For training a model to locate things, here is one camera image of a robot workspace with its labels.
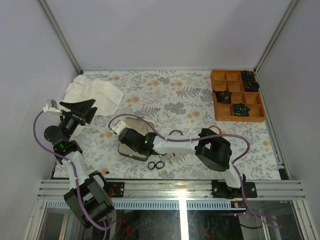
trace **orange wooden tray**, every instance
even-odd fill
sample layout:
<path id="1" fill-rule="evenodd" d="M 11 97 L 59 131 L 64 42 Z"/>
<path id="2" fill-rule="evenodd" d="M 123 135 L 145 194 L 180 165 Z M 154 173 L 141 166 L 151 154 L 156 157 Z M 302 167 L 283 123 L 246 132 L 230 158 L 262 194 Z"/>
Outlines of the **orange wooden tray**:
<path id="1" fill-rule="evenodd" d="M 232 92 L 231 104 L 217 102 L 213 92 L 214 115 L 216 121 L 229 122 L 255 122 L 262 123 L 266 119 L 266 113 L 262 104 L 260 92 L 248 92 L 244 90 L 241 71 L 239 70 L 212 70 L 212 90 Z M 249 116 L 235 116 L 233 104 L 247 104 Z"/>

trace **blue-white vent strip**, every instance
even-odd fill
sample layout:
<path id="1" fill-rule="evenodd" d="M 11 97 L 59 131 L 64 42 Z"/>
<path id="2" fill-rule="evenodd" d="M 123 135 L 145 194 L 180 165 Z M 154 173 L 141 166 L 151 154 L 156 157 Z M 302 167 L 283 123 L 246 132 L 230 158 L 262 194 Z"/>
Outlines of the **blue-white vent strip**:
<path id="1" fill-rule="evenodd" d="M 179 210 L 178 200 L 122 200 L 112 199 L 116 210 Z M 48 199 L 47 208 L 68 209 L 62 199 Z M 243 210 L 232 208 L 229 200 L 187 200 L 187 210 Z"/>

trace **wall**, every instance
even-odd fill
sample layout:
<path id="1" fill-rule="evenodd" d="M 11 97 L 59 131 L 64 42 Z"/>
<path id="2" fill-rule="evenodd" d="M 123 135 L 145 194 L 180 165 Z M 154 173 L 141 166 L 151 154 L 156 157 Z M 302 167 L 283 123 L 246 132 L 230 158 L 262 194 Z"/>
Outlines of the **wall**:
<path id="1" fill-rule="evenodd" d="M 33 120 L 47 99 L 63 96 L 76 72 L 36 0 L 1 1 L 0 35 L 0 233 L 17 240 L 53 160 L 36 144 Z M 40 117 L 42 142 L 56 123 L 56 116 Z"/>
<path id="2" fill-rule="evenodd" d="M 254 68 L 290 0 L 47 0 L 84 70 Z"/>
<path id="3" fill-rule="evenodd" d="M 294 179 L 320 231 L 320 1 L 302 0 L 259 72 Z"/>

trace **towel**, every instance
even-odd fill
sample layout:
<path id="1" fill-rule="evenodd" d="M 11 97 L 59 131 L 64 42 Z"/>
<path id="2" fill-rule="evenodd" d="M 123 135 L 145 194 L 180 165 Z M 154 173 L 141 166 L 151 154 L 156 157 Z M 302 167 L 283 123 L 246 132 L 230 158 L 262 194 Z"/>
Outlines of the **towel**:
<path id="1" fill-rule="evenodd" d="M 110 116 L 117 110 L 124 93 L 108 81 L 99 78 L 91 80 L 85 76 L 77 76 L 65 90 L 62 102 L 77 103 L 95 99 L 93 107 L 97 107 L 95 115 Z"/>

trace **table surface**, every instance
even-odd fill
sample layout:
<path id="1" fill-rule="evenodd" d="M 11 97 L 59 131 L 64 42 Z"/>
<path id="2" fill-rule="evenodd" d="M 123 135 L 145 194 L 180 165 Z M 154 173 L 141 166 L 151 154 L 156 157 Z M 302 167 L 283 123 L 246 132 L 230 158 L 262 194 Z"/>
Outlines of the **table surface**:
<path id="1" fill-rule="evenodd" d="M 202 128 L 218 126 L 222 133 L 241 135 L 250 141 L 250 152 L 236 163 L 247 179 L 280 179 L 264 122 L 215 120 L 209 71 L 87 71 L 84 75 L 110 81 L 123 91 L 123 99 L 113 116 L 128 113 L 151 119 L 162 134 L 180 130 L 191 136 L 198 135 Z M 83 150 L 89 172 L 98 170 L 106 178 L 121 179 L 223 179 L 219 172 L 206 168 L 195 155 L 150 156 L 145 162 L 121 156 L 118 153 L 120 142 L 108 129 L 113 116 L 95 116 L 91 124 L 74 137 Z M 246 150 L 243 140 L 226 139 L 231 143 L 234 158 Z M 164 168 L 148 169 L 149 162 L 159 160 L 165 162 Z M 67 178 L 66 168 L 57 164 L 53 177 Z"/>

